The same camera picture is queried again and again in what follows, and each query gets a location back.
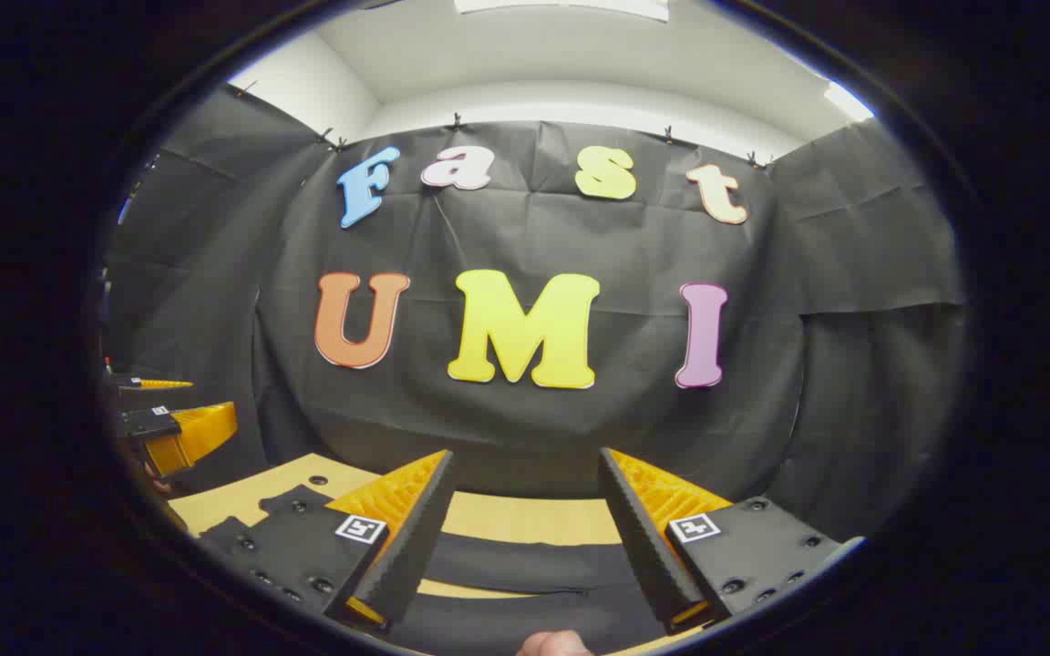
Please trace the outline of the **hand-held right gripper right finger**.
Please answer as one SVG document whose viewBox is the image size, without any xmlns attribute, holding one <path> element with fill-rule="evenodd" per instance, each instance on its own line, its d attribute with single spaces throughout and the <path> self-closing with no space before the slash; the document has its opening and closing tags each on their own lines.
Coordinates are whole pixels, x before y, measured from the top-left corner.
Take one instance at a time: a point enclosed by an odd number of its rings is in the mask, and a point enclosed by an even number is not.
<svg viewBox="0 0 1050 656">
<path fill-rule="evenodd" d="M 730 502 L 637 457 L 601 448 L 598 487 L 626 559 L 667 634 L 784 597 L 849 554 L 766 496 Z"/>
</svg>

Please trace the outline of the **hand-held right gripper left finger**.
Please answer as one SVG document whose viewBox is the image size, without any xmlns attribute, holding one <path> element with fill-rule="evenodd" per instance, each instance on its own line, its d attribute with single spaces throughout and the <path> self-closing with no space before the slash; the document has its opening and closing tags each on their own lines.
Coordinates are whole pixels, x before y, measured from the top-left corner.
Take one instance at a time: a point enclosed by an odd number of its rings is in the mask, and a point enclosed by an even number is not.
<svg viewBox="0 0 1050 656">
<path fill-rule="evenodd" d="M 300 485 L 262 499 L 257 523 L 223 520 L 220 564 L 314 619 L 387 632 L 425 577 L 455 488 L 450 451 L 341 498 Z"/>
</svg>

